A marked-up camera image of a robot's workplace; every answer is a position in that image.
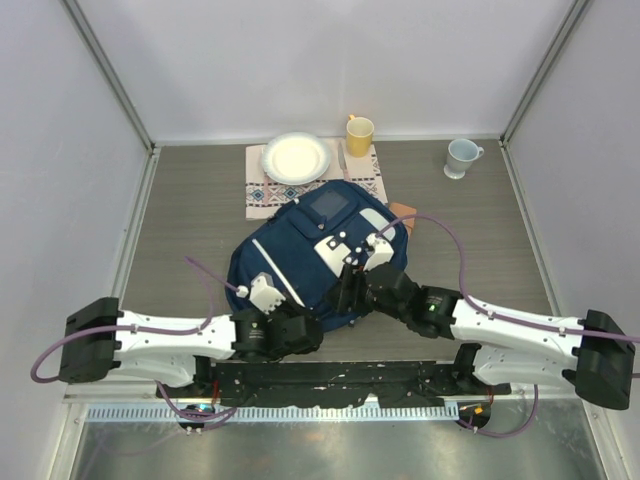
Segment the navy blue student backpack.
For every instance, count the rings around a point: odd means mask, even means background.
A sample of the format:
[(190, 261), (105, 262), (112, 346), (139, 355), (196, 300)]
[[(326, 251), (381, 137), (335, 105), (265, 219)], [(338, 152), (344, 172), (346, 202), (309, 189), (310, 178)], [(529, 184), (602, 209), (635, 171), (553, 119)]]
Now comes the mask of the navy blue student backpack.
[(261, 273), (273, 284), (314, 311), (323, 330), (330, 332), (360, 317), (338, 313), (327, 301), (338, 284), (342, 266), (351, 260), (357, 267), (368, 260), (366, 239), (382, 230), (394, 254), (390, 263), (407, 266), (409, 234), (400, 224), (389, 227), (396, 216), (364, 188), (344, 180), (332, 180), (286, 203), (235, 249), (227, 281), (251, 286)]

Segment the brown leather wallet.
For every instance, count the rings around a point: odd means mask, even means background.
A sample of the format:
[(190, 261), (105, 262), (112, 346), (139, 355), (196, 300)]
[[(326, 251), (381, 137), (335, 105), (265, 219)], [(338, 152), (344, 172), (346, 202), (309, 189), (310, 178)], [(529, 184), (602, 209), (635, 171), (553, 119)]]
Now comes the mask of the brown leather wallet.
[[(408, 205), (404, 205), (398, 202), (390, 203), (389, 209), (398, 218), (417, 213), (417, 210), (414, 207), (410, 207)], [(405, 219), (403, 221), (403, 224), (405, 225), (405, 229), (407, 230), (408, 235), (411, 236), (415, 226), (415, 219), (414, 218)]]

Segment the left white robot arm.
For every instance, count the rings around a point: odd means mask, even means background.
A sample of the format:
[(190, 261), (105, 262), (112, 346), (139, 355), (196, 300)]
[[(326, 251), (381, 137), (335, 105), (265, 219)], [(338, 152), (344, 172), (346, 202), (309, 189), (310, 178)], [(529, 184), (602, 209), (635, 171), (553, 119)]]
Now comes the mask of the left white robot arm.
[(276, 361), (317, 350), (321, 322), (286, 302), (265, 314), (251, 307), (211, 320), (154, 317), (121, 310), (115, 297), (100, 298), (66, 320), (59, 379), (91, 383), (113, 372), (157, 380), (190, 398), (205, 397), (213, 375), (198, 357), (248, 363)]

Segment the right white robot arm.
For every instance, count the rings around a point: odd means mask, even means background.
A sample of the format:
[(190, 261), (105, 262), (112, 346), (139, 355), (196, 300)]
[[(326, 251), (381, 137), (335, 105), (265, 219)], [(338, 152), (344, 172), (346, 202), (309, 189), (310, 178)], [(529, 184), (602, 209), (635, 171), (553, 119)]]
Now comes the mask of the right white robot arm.
[(611, 410), (630, 405), (636, 340), (612, 317), (555, 317), (505, 309), (455, 290), (420, 286), (388, 262), (371, 269), (344, 263), (327, 300), (339, 313), (383, 313), (426, 338), (472, 345), (451, 371), (457, 391), (485, 385), (570, 385), (581, 399)]

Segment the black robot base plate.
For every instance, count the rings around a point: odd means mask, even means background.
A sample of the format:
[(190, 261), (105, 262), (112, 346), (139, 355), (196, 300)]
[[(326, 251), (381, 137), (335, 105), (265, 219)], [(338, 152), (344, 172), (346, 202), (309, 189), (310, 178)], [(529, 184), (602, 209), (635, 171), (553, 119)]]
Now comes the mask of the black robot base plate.
[(373, 395), (382, 407), (442, 406), (446, 397), (509, 395), (511, 386), (486, 386), (454, 364), (390, 362), (240, 362), (207, 365), (196, 361), (194, 382), (168, 387), (176, 400), (218, 399), (225, 407), (346, 408)]

